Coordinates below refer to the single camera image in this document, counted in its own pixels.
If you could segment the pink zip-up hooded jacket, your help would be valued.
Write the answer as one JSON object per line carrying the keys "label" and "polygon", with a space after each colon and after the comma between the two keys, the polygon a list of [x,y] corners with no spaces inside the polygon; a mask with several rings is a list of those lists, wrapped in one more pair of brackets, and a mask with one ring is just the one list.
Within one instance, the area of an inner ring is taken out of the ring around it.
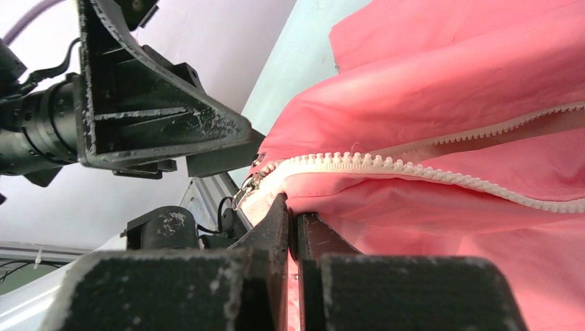
{"label": "pink zip-up hooded jacket", "polygon": [[492,261],[529,330],[584,329],[584,2],[372,1],[236,198],[369,254]]}

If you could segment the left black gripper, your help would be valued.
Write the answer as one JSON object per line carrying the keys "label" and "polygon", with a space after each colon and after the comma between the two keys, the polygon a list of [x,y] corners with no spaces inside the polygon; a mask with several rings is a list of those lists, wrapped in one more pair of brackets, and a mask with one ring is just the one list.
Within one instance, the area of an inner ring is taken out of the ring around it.
{"label": "left black gripper", "polygon": [[130,33],[115,1],[79,1],[81,73],[36,70],[1,44],[1,175],[47,187],[65,166],[147,170],[185,157],[189,170],[252,163],[252,125],[207,95],[197,72]]}

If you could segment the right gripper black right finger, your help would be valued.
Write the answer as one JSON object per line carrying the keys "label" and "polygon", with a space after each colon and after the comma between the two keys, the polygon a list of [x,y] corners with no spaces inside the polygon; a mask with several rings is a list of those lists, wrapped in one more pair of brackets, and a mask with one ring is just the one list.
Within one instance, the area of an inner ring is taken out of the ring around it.
{"label": "right gripper black right finger", "polygon": [[303,330],[525,330],[506,277],[477,257],[360,253],[297,217]]}

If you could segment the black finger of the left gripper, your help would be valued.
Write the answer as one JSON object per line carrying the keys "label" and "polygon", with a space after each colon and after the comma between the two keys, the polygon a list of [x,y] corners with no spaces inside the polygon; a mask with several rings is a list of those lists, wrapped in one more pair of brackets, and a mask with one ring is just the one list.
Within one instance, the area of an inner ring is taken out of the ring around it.
{"label": "black finger of the left gripper", "polygon": [[204,91],[197,71],[149,46],[112,51],[112,171],[158,179],[186,159],[188,175],[248,165],[263,134]]}

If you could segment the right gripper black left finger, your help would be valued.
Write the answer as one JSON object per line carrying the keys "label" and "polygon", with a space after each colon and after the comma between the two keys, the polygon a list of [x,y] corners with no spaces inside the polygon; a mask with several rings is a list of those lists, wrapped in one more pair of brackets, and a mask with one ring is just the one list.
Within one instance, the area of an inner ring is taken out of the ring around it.
{"label": "right gripper black left finger", "polygon": [[223,250],[101,251],[69,271],[47,330],[285,330],[289,213],[266,216]]}

